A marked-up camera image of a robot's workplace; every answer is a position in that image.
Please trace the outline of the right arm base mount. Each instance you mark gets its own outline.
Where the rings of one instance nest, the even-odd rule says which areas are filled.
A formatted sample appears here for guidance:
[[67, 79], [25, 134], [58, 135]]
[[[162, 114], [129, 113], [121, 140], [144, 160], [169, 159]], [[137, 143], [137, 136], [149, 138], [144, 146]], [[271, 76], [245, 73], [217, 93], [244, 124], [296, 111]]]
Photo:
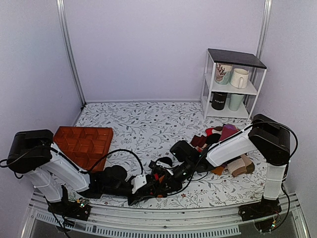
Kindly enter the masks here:
[[279, 199], [268, 200], [262, 197], [260, 202], [242, 205], [239, 207], [238, 214], [242, 221], [255, 221], [255, 228], [260, 233], [269, 233], [277, 228], [281, 221], [280, 212], [282, 211]]

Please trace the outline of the black red orange argyle sock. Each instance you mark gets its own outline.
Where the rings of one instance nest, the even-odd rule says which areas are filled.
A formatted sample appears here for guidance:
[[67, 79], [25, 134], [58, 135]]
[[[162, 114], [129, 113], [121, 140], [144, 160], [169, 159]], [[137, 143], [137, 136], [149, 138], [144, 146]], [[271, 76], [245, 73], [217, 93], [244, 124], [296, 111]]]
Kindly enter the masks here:
[[[156, 161], [161, 161], [172, 166], [172, 159], [170, 157], [161, 157]], [[155, 195], [157, 198], [166, 198], [169, 187], [166, 185], [164, 179], [170, 176], [170, 173], [167, 170], [157, 166], [156, 161], [151, 161], [149, 164], [149, 168], [152, 169], [151, 176], [154, 177], [154, 184], [151, 194]]]

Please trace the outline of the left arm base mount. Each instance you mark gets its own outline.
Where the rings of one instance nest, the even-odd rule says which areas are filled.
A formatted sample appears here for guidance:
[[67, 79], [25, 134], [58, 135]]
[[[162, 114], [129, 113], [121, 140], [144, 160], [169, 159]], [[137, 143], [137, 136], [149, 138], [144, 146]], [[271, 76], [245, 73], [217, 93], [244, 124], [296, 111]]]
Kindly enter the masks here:
[[76, 201], [68, 199], [68, 191], [64, 185], [61, 186], [62, 197], [59, 202], [48, 202], [48, 211], [61, 215], [64, 218], [73, 218], [77, 220], [87, 221], [90, 215], [91, 206], [89, 200], [79, 198]]

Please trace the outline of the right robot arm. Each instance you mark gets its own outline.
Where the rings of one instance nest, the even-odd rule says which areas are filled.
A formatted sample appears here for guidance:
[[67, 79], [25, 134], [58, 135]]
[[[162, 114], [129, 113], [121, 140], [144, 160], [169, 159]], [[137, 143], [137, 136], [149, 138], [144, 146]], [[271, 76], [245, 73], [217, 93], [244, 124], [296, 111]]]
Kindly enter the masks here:
[[254, 120], [243, 129], [232, 124], [224, 124], [220, 133], [207, 137], [206, 147], [198, 151], [185, 140], [176, 142], [170, 152], [181, 163], [173, 174], [164, 179], [171, 182], [172, 187], [158, 194], [166, 197], [176, 195], [183, 188], [183, 181], [193, 173], [206, 172], [216, 169], [223, 164], [229, 164], [233, 159], [257, 150], [267, 162], [266, 182], [263, 200], [256, 206], [260, 216], [267, 216], [275, 209], [286, 167], [291, 158], [290, 153], [291, 129], [257, 114]]

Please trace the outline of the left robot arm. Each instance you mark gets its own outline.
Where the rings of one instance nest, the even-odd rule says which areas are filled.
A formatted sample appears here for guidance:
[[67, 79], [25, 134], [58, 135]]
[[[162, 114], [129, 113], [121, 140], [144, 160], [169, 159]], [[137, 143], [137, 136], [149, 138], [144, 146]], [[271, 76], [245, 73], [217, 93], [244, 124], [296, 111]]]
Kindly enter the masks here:
[[147, 187], [149, 182], [144, 174], [129, 178], [125, 168], [119, 165], [95, 173], [79, 167], [54, 143], [53, 133], [48, 129], [16, 133], [8, 158], [1, 164], [25, 175], [63, 215], [72, 213], [73, 203], [61, 195], [62, 187], [53, 176], [85, 198], [99, 199], [104, 194], [124, 196], [129, 205], [134, 205], [155, 197]]

